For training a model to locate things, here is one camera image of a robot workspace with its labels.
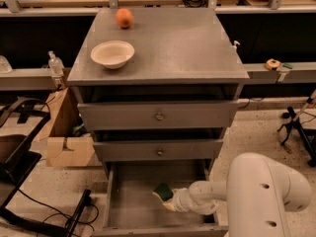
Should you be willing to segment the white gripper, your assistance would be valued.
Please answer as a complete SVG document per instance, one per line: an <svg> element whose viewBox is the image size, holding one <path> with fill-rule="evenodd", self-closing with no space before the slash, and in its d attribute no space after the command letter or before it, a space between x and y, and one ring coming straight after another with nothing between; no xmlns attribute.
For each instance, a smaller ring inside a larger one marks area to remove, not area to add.
<svg viewBox="0 0 316 237"><path fill-rule="evenodd" d="M163 205L171 211L188 212L189 207L189 190L187 188L172 189L173 198L163 202Z"/></svg>

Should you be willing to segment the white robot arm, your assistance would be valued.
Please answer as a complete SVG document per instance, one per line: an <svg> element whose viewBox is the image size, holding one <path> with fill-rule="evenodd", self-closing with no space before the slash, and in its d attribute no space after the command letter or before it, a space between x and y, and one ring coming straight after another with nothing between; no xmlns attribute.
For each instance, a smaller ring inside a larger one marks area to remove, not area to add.
<svg viewBox="0 0 316 237"><path fill-rule="evenodd" d="M296 170L257 153L238 155L224 181L197 181L174 189L162 204L177 212L208 215L227 202L224 237L290 237L288 211L301 211L312 200L308 180Z"/></svg>

